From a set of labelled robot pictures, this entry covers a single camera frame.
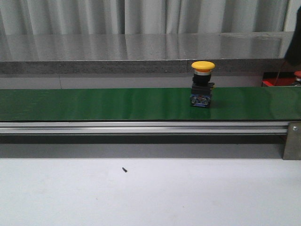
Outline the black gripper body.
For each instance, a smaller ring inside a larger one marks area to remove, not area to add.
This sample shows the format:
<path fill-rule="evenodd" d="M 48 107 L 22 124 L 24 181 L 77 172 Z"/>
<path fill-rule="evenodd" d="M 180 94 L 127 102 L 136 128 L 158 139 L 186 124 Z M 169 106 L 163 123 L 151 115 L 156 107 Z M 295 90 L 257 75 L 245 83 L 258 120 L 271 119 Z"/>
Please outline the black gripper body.
<path fill-rule="evenodd" d="M 285 16 L 285 31 L 293 31 L 293 36 L 285 54 L 285 61 L 291 66 L 301 64 L 301 1 L 289 0 Z"/>

